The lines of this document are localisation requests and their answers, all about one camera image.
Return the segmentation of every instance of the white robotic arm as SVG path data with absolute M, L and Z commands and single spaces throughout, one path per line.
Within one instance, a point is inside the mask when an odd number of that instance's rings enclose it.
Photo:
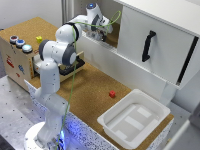
M 56 94 L 60 88 L 58 64 L 71 66 L 75 62 L 77 55 L 73 43 L 82 36 L 82 30 L 97 35 L 95 37 L 98 40 L 100 31 L 111 33 L 113 30 L 111 25 L 106 26 L 110 21 L 102 15 L 96 3 L 88 4 L 86 10 L 87 16 L 77 16 L 57 30 L 56 41 L 44 40 L 39 46 L 43 60 L 40 67 L 41 88 L 36 90 L 35 98 L 47 108 L 45 124 L 35 137 L 41 149 L 49 150 L 49 143 L 57 139 L 68 105 L 65 99 Z

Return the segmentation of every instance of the small red block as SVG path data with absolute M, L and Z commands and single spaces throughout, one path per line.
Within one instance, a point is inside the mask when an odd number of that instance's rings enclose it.
M 114 98 L 114 97 L 115 97 L 115 91 L 110 91 L 109 96 L 110 96 L 111 98 Z

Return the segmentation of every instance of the black handle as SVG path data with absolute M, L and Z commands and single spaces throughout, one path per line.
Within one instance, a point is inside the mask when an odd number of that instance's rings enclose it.
M 145 62 L 150 58 L 150 56 L 148 55 L 149 47 L 150 47 L 150 44 L 151 44 L 151 38 L 154 37 L 154 36 L 156 36 L 156 32 L 150 31 L 150 33 L 147 36 L 147 39 L 145 41 L 144 51 L 143 51 L 143 54 L 142 54 L 142 62 Z
M 79 56 L 76 57 L 76 61 L 78 62 L 78 64 L 76 65 L 76 69 L 85 65 L 85 62 L 82 59 L 80 59 Z M 63 76 L 67 76 L 68 74 L 72 73 L 73 71 L 74 71 L 74 67 L 70 67 L 70 68 L 65 69 L 65 70 L 62 70 L 59 67 L 59 72 Z

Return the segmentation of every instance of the cable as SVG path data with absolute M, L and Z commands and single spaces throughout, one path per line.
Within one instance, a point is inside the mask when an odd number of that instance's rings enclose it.
M 113 18 L 116 16 L 116 14 L 119 14 L 118 17 L 117 17 L 114 21 L 112 21 Z M 112 16 L 110 23 L 107 24 L 107 25 L 104 25 L 104 26 L 91 25 L 91 24 L 87 24 L 87 23 L 83 23 L 83 22 L 76 22 L 76 23 L 85 24 L 85 25 L 89 25 L 89 26 L 95 26 L 95 27 L 108 27 L 108 28 L 107 28 L 107 31 L 106 31 L 106 35 L 107 35 L 110 26 L 111 26 L 112 24 L 114 24 L 114 23 L 120 18 L 120 16 L 121 16 L 121 11 L 117 11 L 117 12 Z M 72 30 L 73 30 L 74 44 L 75 44 L 75 51 L 76 51 L 76 35 L 75 35 L 75 30 L 74 30 L 74 27 L 73 27 L 73 26 L 72 26 Z M 62 122 L 62 127 L 61 127 L 61 130 L 60 130 L 60 133 L 61 133 L 61 131 L 62 131 L 63 128 L 64 128 L 65 119 L 66 119 L 66 117 L 67 117 L 68 108 L 69 108 L 69 105 L 70 105 L 70 102 L 71 102 L 71 97 L 72 97 L 72 93 L 73 93 L 73 89 L 74 89 L 75 75 L 76 75 L 76 64 L 75 64 L 75 67 L 74 67 L 74 74 L 73 74 L 73 80 L 72 80 L 71 93 L 70 93 L 70 96 L 69 96 L 69 101 L 68 101 L 68 104 L 67 104 L 67 109 L 66 109 L 66 111 L 65 111 L 65 116 L 64 116 L 64 119 L 63 119 L 63 122 Z M 58 149 L 59 141 L 60 141 L 60 134 L 59 134 L 59 139 L 58 139 L 58 142 L 57 142 L 57 144 L 56 144 L 55 150 Z

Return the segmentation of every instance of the cabinet door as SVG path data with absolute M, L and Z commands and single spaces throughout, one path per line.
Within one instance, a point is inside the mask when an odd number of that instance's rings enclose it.
M 148 51 L 150 59 L 143 62 L 145 41 L 150 31 L 156 35 L 151 38 Z M 118 53 L 177 84 L 194 38 L 193 35 L 124 6 Z

